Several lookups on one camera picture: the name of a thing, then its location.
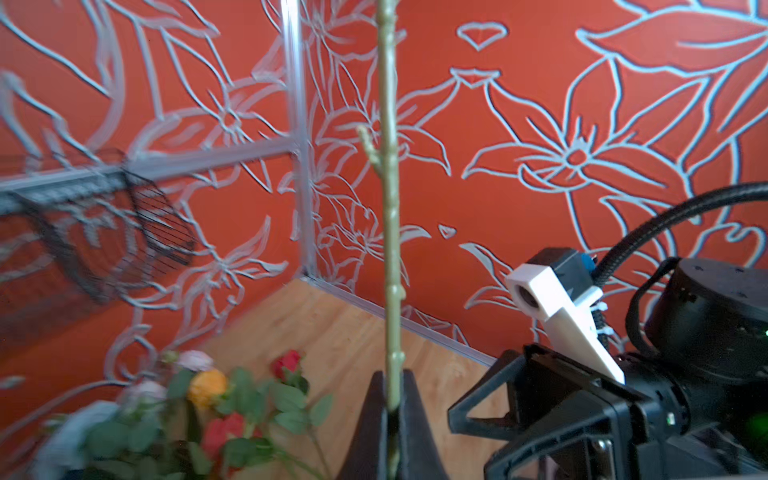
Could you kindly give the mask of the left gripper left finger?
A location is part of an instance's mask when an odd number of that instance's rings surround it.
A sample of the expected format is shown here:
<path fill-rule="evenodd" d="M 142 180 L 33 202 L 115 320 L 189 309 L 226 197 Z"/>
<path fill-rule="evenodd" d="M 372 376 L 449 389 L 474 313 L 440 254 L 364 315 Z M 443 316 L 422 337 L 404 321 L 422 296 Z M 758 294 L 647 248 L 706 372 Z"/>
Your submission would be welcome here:
<path fill-rule="evenodd" d="M 338 480 L 387 478 L 388 411 L 385 377 L 376 371 L 370 380 L 348 452 Z"/>

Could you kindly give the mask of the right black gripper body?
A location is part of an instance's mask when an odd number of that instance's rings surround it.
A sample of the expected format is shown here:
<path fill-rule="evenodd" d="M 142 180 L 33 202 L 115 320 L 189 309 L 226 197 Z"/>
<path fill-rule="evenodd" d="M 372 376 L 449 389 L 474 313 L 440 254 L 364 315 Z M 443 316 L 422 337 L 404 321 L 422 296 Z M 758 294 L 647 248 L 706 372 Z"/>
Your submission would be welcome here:
<path fill-rule="evenodd" d="M 620 384 L 553 350 L 531 345 L 521 374 L 523 431 L 569 394 L 586 390 L 629 408 L 633 479 L 712 478 L 764 474 L 767 439 L 752 432 L 745 389 L 716 386 L 630 353 L 619 358 L 626 379 Z M 557 479 L 589 479 L 577 455 L 581 447 L 542 456 Z"/>

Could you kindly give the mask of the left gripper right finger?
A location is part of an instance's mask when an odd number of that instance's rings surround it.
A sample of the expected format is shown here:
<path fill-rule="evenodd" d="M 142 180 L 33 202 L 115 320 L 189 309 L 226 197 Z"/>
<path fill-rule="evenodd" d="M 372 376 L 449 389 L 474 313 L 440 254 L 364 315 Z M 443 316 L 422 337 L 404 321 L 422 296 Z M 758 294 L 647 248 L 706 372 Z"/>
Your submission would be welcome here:
<path fill-rule="evenodd" d="M 397 445 L 400 459 L 396 479 L 448 479 L 411 370 L 403 371 Z"/>

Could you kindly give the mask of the peach rose stem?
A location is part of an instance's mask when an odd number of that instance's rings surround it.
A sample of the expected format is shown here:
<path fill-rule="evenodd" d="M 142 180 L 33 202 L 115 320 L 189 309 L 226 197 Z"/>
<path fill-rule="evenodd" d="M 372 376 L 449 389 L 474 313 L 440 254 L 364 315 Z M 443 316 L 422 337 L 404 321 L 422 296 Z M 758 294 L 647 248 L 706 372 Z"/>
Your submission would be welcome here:
<path fill-rule="evenodd" d="M 377 73 L 380 106 L 379 143 L 374 144 L 365 127 L 358 137 L 382 188 L 383 257 L 385 294 L 385 382 L 386 382 L 386 477 L 394 479 L 400 465 L 399 413 L 402 403 L 402 374 L 405 354 L 401 347 L 401 282 L 399 143 L 397 133 L 396 5 L 379 1 L 376 6 Z"/>

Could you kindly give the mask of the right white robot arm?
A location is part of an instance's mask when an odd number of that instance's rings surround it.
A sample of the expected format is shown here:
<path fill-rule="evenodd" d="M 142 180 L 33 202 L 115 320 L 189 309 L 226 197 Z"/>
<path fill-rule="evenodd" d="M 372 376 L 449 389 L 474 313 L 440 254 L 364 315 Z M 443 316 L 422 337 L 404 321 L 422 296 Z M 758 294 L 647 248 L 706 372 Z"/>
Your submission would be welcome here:
<path fill-rule="evenodd" d="M 651 275 L 665 287 L 650 318 L 633 294 L 614 356 L 596 324 L 603 289 L 642 246 L 711 210 L 763 201 L 763 182 L 693 197 L 646 221 L 599 262 L 546 248 L 506 278 L 517 308 L 548 344 L 507 351 L 448 411 L 452 432 L 496 439 L 484 467 L 510 479 L 549 457 L 571 479 L 685 479 L 767 469 L 767 273 L 670 257 Z"/>

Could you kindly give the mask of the mixed flower bunch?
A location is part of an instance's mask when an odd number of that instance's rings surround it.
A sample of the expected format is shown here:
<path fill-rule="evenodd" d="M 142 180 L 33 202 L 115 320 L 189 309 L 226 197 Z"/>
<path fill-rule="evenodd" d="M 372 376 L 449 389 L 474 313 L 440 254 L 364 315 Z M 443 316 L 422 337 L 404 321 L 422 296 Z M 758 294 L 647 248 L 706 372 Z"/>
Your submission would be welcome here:
<path fill-rule="evenodd" d="M 50 418 L 28 479 L 232 479 L 276 464 L 296 479 L 332 471 L 317 430 L 333 399 L 312 400 L 303 356 L 287 350 L 258 380 L 199 350 L 172 352 L 164 382 Z"/>

